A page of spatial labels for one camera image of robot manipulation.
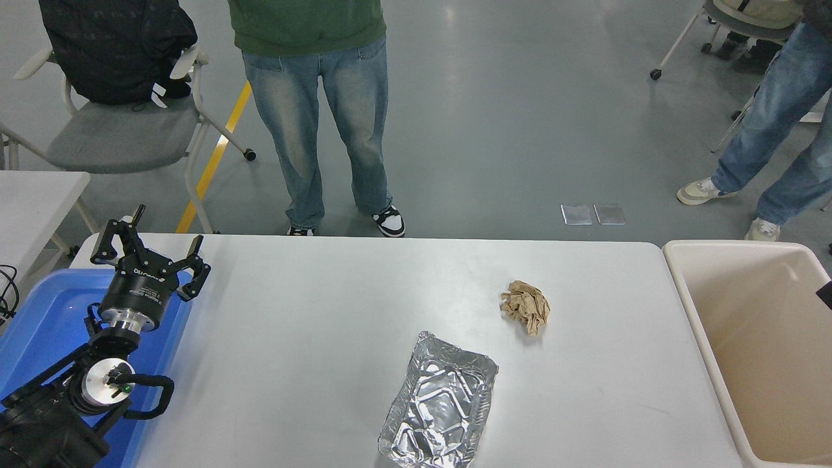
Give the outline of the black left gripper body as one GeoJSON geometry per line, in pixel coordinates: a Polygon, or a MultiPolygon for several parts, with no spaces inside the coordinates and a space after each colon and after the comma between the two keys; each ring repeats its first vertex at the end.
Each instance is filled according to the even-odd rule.
{"type": "Polygon", "coordinates": [[[119,315],[135,312],[143,316],[137,320],[143,327],[160,326],[179,285],[172,264],[157,253],[149,254],[147,259],[134,253],[117,261],[115,275],[98,307],[101,319],[112,322],[119,315]]]}

